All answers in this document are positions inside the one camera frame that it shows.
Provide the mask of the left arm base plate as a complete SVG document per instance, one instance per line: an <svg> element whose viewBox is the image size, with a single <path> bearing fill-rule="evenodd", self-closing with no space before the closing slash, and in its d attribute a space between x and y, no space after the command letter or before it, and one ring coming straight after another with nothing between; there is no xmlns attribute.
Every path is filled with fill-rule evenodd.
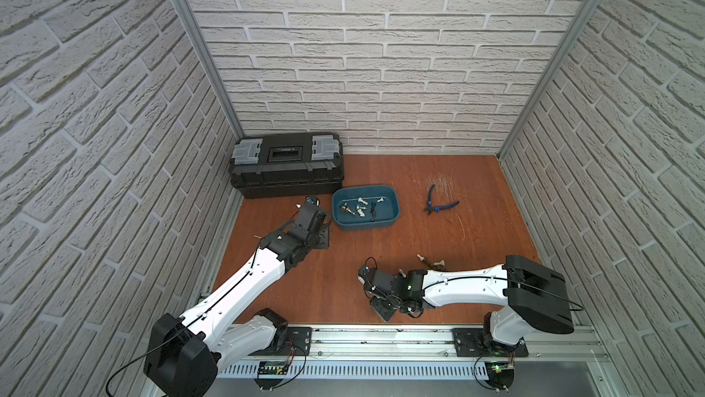
<svg viewBox="0 0 705 397"><path fill-rule="evenodd" d="M313 328L310 326L288 326L286 330L278 330L272 343L263 350L256 351L253 356L284 356L292 349L299 356L308 356L312 342Z"/></svg>

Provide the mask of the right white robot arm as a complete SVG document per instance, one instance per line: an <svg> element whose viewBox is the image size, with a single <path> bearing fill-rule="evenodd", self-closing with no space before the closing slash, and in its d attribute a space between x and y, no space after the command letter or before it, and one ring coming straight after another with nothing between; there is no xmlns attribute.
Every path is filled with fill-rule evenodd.
<svg viewBox="0 0 705 397"><path fill-rule="evenodd" d="M526 257L510 255L504 263L481 270L411 270L388 274L363 265L358 279L376 314L388 322L395 314L421 317L452 304L490 304L484 343L515 347L534 332L569 335L575 330L565 277Z"/></svg>

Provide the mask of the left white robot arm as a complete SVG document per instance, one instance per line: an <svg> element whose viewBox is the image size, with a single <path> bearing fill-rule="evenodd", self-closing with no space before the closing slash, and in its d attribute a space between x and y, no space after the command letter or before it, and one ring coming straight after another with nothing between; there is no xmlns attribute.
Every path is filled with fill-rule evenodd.
<svg viewBox="0 0 705 397"><path fill-rule="evenodd" d="M297 214L262 238L244 265L206 299L152 327L143 372L167 396L203 396L218 374L258 351L284 345L288 321L270 309L235 320L313 249L328 246L328 213L308 197Z"/></svg>

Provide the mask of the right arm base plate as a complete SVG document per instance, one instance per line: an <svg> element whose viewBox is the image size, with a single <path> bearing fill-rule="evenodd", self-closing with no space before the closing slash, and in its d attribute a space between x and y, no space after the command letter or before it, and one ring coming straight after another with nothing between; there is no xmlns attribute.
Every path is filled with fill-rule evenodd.
<svg viewBox="0 0 705 397"><path fill-rule="evenodd" d="M517 345L494 341L483 328L453 328L453 346L458 358L527 358L529 352L524 340Z"/></svg>

